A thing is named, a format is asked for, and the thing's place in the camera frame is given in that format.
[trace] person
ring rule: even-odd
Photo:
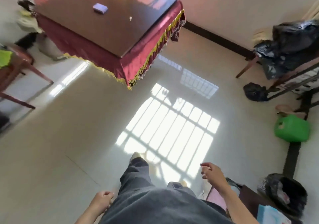
[[[170,182],[167,188],[155,187],[148,163],[139,153],[134,153],[120,178],[122,185],[115,201],[111,204],[113,193],[98,192],[75,224],[93,224],[104,212],[100,224],[258,224],[231,189],[221,169],[212,163],[202,163],[201,167],[202,178],[224,198],[232,220],[223,209],[197,199],[193,191],[180,183]]]

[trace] yellow-green cloth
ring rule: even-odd
[[[11,51],[0,50],[0,69],[2,67],[9,65],[11,60],[11,55],[12,55]]]

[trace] chair leg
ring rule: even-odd
[[[28,108],[31,108],[31,109],[35,109],[35,106],[32,106],[32,105],[30,105],[30,104],[28,104],[26,102],[20,101],[17,98],[14,98],[12,96],[7,95],[6,93],[0,92],[0,97],[2,97],[4,99],[7,99],[9,101],[18,103],[18,104],[20,104],[22,106],[25,106],[25,107],[28,107]]]
[[[258,61],[259,57],[256,56],[253,60],[249,61],[248,64],[245,66],[244,69],[241,70],[241,72],[238,73],[236,78],[239,78],[242,74],[244,74],[247,70],[249,70],[253,65],[255,65]]]
[[[50,78],[46,77],[43,73],[41,73],[40,71],[38,71],[33,65],[26,64],[26,67],[27,67],[29,70],[33,71],[33,72],[34,72],[35,74],[37,74],[38,76],[40,76],[41,78],[43,78],[44,80],[46,80],[47,82],[49,82],[50,84],[53,84],[53,83],[54,83]]]

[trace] baseboard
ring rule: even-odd
[[[198,35],[200,35],[201,37],[204,37],[206,39],[209,39],[210,41],[215,42],[216,44],[219,44],[237,54],[240,54],[241,56],[252,60],[255,55],[252,51],[250,51],[249,49],[246,49],[245,47],[242,47],[240,45],[237,45],[236,43],[229,41],[217,34],[214,34],[212,32],[209,32],[206,29],[203,29],[199,26],[196,26],[194,24],[192,24],[191,22],[188,22],[185,24],[184,26],[185,29],[188,29],[189,31],[192,31],[193,33],[196,33]]]

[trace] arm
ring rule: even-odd
[[[93,224],[108,209],[113,197],[114,194],[109,191],[98,192],[75,224]]]
[[[236,224],[258,224],[237,194],[231,189],[221,169],[212,163],[202,163],[201,166],[203,179],[207,179],[224,198],[233,222]]]

